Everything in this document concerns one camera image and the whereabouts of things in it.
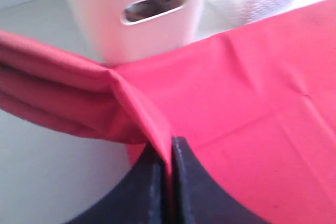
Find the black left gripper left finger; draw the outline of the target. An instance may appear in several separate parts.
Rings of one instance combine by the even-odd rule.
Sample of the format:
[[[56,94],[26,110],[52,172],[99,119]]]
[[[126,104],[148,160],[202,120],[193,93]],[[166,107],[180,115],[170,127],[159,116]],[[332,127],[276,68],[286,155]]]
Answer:
[[[163,164],[151,144],[123,179],[69,223],[165,223]]]

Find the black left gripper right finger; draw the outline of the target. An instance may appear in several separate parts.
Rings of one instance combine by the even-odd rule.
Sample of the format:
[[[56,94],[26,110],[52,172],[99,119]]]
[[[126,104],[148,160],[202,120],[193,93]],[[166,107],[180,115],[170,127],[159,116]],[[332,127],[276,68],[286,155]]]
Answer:
[[[176,223],[267,223],[213,180],[184,137],[173,137],[172,165]]]

